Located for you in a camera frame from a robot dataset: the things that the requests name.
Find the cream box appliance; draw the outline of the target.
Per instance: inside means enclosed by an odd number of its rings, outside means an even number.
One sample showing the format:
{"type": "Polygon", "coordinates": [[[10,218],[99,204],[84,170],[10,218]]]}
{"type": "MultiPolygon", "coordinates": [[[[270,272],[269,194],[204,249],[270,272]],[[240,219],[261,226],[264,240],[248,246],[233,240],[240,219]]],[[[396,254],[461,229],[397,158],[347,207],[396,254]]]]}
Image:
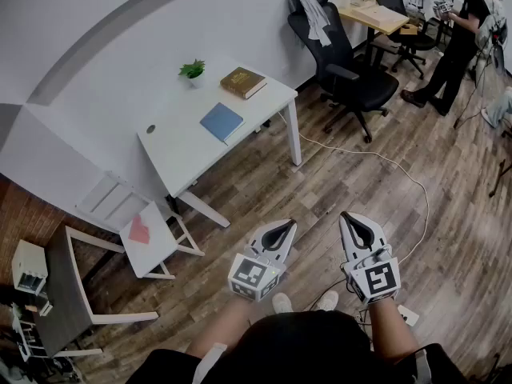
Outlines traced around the cream box appliance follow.
{"type": "Polygon", "coordinates": [[[39,295],[48,276],[45,250],[20,240],[12,259],[11,269],[15,289],[39,295]]]}

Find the person's right forearm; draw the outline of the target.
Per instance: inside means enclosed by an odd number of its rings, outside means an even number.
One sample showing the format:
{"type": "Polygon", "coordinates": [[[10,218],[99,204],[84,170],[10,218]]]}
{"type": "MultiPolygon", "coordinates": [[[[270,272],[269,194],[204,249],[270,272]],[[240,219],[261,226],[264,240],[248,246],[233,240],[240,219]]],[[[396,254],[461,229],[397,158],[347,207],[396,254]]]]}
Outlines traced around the person's right forearm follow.
{"type": "Polygon", "coordinates": [[[398,311],[392,298],[369,304],[374,352],[381,358],[398,362],[419,350],[420,345],[398,311]]]}

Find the white folding chair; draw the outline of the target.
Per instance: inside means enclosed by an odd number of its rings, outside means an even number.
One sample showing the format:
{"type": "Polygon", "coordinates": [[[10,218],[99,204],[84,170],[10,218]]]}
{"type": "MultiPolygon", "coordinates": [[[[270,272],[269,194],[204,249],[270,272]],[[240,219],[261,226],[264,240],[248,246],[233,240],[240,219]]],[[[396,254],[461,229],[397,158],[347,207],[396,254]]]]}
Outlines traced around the white folding chair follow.
{"type": "Polygon", "coordinates": [[[76,205],[78,211],[102,227],[115,232],[138,278],[173,280],[165,264],[175,252],[203,257],[182,217],[168,206],[151,200],[112,173],[105,173],[94,188],[76,205]],[[129,240],[130,225],[140,214],[149,227],[150,243],[129,240]]]}

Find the grey cloth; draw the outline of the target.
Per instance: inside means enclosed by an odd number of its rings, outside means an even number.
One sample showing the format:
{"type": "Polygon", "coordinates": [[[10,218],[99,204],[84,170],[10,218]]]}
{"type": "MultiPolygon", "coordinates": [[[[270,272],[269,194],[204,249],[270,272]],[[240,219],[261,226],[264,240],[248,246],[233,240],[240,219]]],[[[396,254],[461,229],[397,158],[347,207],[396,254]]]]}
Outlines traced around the grey cloth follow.
{"type": "Polygon", "coordinates": [[[308,25],[310,27],[308,39],[319,41],[322,46],[330,46],[332,42],[327,33],[324,31],[324,28],[330,25],[330,21],[318,0],[298,1],[305,11],[308,25]]]}

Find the white desk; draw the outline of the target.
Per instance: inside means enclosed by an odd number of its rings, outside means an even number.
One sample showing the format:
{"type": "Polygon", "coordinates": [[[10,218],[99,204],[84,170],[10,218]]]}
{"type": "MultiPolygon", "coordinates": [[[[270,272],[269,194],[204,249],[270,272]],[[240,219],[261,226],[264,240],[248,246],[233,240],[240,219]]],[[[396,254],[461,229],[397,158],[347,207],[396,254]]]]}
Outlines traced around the white desk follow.
{"type": "Polygon", "coordinates": [[[240,141],[275,114],[283,113],[291,159],[296,166],[302,162],[295,106],[297,91],[276,79],[267,78],[266,86],[251,98],[240,98],[220,86],[221,79],[240,65],[239,61],[229,57],[212,58],[206,64],[204,85],[173,94],[163,110],[138,132],[167,193],[224,228],[229,227],[230,222],[188,189],[240,141]],[[244,124],[226,142],[216,139],[200,124],[219,102],[244,119],[244,124]],[[151,125],[155,125],[155,130],[148,134],[146,130],[151,125]]]}

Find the small green potted plant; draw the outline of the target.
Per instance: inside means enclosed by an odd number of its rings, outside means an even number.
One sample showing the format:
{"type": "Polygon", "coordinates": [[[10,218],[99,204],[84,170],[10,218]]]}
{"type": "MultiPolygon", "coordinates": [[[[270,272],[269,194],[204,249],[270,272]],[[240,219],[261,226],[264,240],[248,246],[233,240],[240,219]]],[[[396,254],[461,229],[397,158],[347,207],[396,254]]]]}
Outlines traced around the small green potted plant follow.
{"type": "Polygon", "coordinates": [[[185,78],[194,88],[201,88],[204,85],[205,62],[195,59],[191,64],[184,64],[178,76],[185,78]]]}

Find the black mesh office chair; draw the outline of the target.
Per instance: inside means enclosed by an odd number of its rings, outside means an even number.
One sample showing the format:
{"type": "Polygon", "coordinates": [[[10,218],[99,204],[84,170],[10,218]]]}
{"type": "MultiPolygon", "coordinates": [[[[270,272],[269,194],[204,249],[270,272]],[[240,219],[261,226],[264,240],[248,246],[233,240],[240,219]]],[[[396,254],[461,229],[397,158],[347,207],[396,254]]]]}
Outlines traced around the black mesh office chair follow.
{"type": "MultiPolygon", "coordinates": [[[[406,6],[403,0],[378,0],[378,4],[384,6],[390,10],[393,10],[399,14],[409,17],[406,12],[406,6]]],[[[414,68],[419,72],[419,78],[424,79],[424,72],[420,66],[416,63],[417,60],[421,60],[422,64],[426,64],[426,60],[417,55],[418,51],[428,51],[433,49],[440,39],[439,36],[431,38],[426,34],[428,25],[426,22],[423,23],[422,28],[417,31],[416,34],[404,34],[402,31],[404,28],[401,26],[398,30],[388,35],[388,39],[398,44],[397,55],[399,56],[395,64],[392,65],[391,70],[393,72],[398,71],[398,66],[404,61],[409,61],[414,68]]]]}

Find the wooden desk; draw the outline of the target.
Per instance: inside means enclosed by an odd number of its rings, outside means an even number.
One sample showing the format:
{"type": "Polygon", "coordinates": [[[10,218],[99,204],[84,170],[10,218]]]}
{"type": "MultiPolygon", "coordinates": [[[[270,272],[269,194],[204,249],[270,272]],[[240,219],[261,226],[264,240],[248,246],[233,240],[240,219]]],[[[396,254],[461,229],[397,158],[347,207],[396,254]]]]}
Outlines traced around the wooden desk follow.
{"type": "Polygon", "coordinates": [[[358,22],[367,27],[366,52],[364,63],[369,65],[373,55],[371,43],[375,33],[390,35],[409,22],[409,18],[379,4],[367,8],[339,8],[341,18],[358,22]]]}

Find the brown hardcover book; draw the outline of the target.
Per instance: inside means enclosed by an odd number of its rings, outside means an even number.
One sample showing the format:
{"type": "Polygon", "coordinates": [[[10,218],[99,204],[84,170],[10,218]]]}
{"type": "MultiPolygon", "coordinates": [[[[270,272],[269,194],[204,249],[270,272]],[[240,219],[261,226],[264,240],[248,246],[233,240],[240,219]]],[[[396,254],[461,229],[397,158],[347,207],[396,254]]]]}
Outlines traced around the brown hardcover book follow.
{"type": "Polygon", "coordinates": [[[266,86],[266,78],[238,67],[220,81],[220,86],[243,99],[249,99],[266,86]]]}

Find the person's right white shoe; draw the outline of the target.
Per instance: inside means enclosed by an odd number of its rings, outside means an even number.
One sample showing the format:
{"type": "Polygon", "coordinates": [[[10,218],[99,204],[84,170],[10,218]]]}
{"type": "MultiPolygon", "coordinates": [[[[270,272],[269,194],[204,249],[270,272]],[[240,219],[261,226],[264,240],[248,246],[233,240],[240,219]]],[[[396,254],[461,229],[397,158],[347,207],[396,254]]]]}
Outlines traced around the person's right white shoe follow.
{"type": "Polygon", "coordinates": [[[333,311],[338,304],[339,296],[335,290],[328,290],[319,299],[316,310],[333,311]]]}

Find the blue notebook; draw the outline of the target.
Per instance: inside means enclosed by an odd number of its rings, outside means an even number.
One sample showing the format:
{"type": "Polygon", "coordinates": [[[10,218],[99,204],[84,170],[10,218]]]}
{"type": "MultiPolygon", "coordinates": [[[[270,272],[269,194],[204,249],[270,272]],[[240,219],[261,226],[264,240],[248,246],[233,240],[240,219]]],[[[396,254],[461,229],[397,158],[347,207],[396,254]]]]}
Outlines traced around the blue notebook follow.
{"type": "Polygon", "coordinates": [[[201,119],[200,124],[216,139],[226,142],[244,124],[244,119],[219,102],[201,119]]]}

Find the person's black clothing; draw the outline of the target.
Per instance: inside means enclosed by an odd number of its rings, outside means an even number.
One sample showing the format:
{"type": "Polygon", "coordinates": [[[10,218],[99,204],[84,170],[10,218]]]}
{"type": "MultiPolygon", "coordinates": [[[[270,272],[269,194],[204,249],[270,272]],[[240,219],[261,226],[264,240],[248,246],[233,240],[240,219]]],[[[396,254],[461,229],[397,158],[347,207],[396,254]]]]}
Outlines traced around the person's black clothing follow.
{"type": "MultiPolygon", "coordinates": [[[[431,384],[470,384],[439,344],[426,351],[431,384]]],[[[154,350],[126,384],[193,384],[201,360],[154,350]]],[[[199,384],[415,384],[410,355],[385,361],[354,318],[339,311],[276,314],[253,324],[199,384]]]]}

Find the person's left forearm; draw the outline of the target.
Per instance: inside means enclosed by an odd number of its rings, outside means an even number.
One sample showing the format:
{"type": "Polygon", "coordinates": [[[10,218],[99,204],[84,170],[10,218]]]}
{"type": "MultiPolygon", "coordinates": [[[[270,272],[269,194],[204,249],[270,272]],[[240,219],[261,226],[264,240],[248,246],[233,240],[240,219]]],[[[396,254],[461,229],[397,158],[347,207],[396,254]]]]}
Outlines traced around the person's left forearm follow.
{"type": "Polygon", "coordinates": [[[204,358],[215,344],[233,348],[249,328],[252,310],[251,301],[241,296],[233,296],[192,340],[186,353],[196,358],[204,358]]]}

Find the person's left white shoe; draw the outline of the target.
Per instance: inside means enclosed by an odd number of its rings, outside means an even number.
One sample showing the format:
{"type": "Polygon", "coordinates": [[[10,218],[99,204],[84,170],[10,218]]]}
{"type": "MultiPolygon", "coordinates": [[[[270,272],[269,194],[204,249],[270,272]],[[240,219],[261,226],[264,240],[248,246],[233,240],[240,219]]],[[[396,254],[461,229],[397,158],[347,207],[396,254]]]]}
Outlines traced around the person's left white shoe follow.
{"type": "Polygon", "coordinates": [[[276,314],[294,312],[290,298],[284,293],[277,293],[272,297],[272,306],[276,314]]]}

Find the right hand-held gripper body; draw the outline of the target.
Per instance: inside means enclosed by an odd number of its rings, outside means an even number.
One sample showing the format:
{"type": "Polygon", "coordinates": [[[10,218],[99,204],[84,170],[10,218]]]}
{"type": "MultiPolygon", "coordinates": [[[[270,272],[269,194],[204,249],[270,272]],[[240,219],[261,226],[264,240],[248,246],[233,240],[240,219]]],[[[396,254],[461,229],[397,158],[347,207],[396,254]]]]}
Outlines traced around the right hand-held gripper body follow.
{"type": "Polygon", "coordinates": [[[394,298],[401,287],[398,259],[393,256],[389,244],[363,258],[349,261],[343,272],[363,305],[394,298]]]}

